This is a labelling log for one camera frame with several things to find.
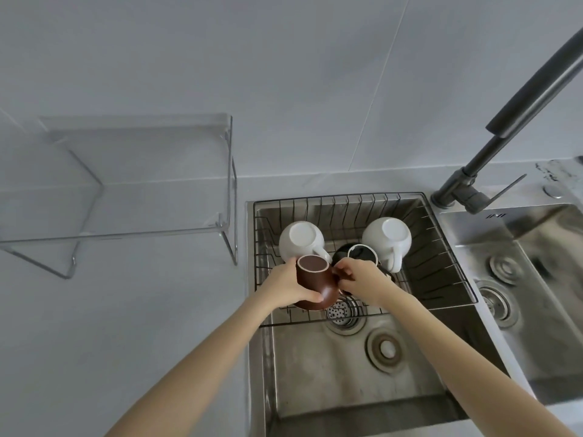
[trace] forearm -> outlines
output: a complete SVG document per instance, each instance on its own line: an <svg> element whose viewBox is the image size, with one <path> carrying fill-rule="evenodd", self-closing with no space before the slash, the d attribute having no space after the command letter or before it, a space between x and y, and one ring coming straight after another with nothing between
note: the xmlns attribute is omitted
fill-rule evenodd
<svg viewBox="0 0 583 437"><path fill-rule="evenodd" d="M383 295L464 411L487 437L574 434L542 404L394 284Z"/></svg>
<svg viewBox="0 0 583 437"><path fill-rule="evenodd" d="M270 312L257 293L245 300L225 323L154 385L107 436L188 435Z"/></svg>

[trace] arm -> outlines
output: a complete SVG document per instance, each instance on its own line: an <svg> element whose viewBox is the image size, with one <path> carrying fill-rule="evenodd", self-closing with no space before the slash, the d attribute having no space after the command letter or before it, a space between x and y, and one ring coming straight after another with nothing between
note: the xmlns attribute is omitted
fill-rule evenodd
<svg viewBox="0 0 583 437"><path fill-rule="evenodd" d="M320 302L322 295L297 283L295 260L275 267L259 290L139 399L106 436L188 435L261 322L277 307L300 300Z"/></svg>
<svg viewBox="0 0 583 437"><path fill-rule="evenodd" d="M370 261L342 259L337 267L354 281L340 287L370 305L389 310L415 339L427 360L487 437L574 437L535 398L466 344L411 294Z"/></svg>

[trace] brown mug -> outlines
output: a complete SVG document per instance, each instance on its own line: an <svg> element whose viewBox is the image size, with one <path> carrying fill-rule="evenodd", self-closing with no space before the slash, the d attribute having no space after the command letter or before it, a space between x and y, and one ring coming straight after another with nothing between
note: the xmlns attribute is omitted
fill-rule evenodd
<svg viewBox="0 0 583 437"><path fill-rule="evenodd" d="M296 307L317 311L331 307L341 293L338 288L340 279L353 280L346 272L332 267L325 259L317 255L305 255L295 263L297 283L308 290L317 291L324 299L322 302L299 301Z"/></svg>

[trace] hand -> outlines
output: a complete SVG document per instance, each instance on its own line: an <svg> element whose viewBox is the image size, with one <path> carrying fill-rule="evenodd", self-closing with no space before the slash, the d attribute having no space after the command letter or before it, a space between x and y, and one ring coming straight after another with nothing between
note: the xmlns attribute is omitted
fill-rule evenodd
<svg viewBox="0 0 583 437"><path fill-rule="evenodd" d="M345 271L354 279L353 281L341 279L338 283L340 289L353 293L374 307L382 307L383 296L390 291L395 289L402 291L370 260L345 257L336 264L336 268Z"/></svg>
<svg viewBox="0 0 583 437"><path fill-rule="evenodd" d="M322 302L322 295L297 283L295 258L271 270L256 294L266 301L269 310L286 307L298 301Z"/></svg>

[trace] sink basin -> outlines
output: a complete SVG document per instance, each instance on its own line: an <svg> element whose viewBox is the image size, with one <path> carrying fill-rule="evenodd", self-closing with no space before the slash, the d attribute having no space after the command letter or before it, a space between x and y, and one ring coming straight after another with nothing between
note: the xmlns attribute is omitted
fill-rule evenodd
<svg viewBox="0 0 583 437"><path fill-rule="evenodd" d="M334 253L383 216L404 220L412 232L412 248L394 280L506 371L473 305L476 295L420 193L250 203L251 288L283 262L279 235L289 223L313 222ZM325 312L275 310L249 353L251 436L359 437L467 419L393 316L355 298L341 296Z"/></svg>
<svg viewBox="0 0 583 437"><path fill-rule="evenodd" d="M574 204L444 212L441 227L543 404L583 397L583 214Z"/></svg>

